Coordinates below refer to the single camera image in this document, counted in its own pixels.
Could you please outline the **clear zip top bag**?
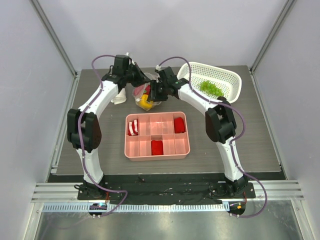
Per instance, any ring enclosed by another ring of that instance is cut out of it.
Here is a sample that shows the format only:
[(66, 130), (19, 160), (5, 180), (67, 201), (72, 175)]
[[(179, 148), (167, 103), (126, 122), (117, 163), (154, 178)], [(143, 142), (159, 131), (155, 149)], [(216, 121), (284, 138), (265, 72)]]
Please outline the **clear zip top bag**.
[(161, 101), (154, 102), (153, 100), (150, 100), (150, 92), (151, 85), (149, 82), (145, 83), (144, 85), (135, 87), (132, 92), (132, 96), (134, 97), (136, 105), (144, 109), (145, 111), (149, 111), (155, 106), (158, 106), (162, 103)]

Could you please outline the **green toy grapes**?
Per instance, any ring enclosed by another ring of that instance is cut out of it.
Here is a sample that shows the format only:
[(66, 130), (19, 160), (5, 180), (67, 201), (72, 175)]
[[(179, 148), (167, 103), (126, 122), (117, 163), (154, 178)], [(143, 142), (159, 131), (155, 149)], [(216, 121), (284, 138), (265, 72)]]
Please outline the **green toy grapes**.
[(215, 95), (217, 97), (224, 96), (222, 90), (218, 88), (214, 83), (211, 83), (209, 80), (200, 83), (199, 88), (202, 92), (206, 93), (207, 95)]

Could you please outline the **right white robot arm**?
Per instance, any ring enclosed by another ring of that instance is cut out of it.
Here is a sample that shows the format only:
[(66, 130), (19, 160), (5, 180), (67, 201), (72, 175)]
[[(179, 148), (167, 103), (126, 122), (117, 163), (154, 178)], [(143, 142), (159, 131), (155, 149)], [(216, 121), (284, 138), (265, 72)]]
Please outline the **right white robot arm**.
[(156, 69), (157, 80), (150, 82), (150, 99), (155, 102), (166, 101), (173, 96), (188, 103), (205, 117), (205, 132), (209, 139), (216, 143), (224, 166), (225, 191), (230, 197), (236, 198), (244, 191), (239, 181), (243, 177), (238, 167), (238, 153), (235, 143), (237, 128), (233, 111), (227, 101), (210, 103), (198, 93), (191, 90), (190, 82), (178, 79), (171, 67)]

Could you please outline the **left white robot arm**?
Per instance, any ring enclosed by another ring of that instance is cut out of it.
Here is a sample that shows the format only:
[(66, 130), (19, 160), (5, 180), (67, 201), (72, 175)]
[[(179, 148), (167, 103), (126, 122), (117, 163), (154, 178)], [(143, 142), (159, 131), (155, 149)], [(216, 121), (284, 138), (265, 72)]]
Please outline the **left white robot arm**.
[(109, 73), (99, 74), (99, 86), (92, 96), (79, 108), (67, 113), (67, 140), (80, 157), (83, 169), (83, 183), (75, 186), (81, 199), (102, 199), (109, 191), (101, 169), (98, 147), (102, 140), (99, 124), (101, 114), (127, 84), (139, 87), (149, 82), (136, 62), (128, 54), (112, 55), (113, 64)]

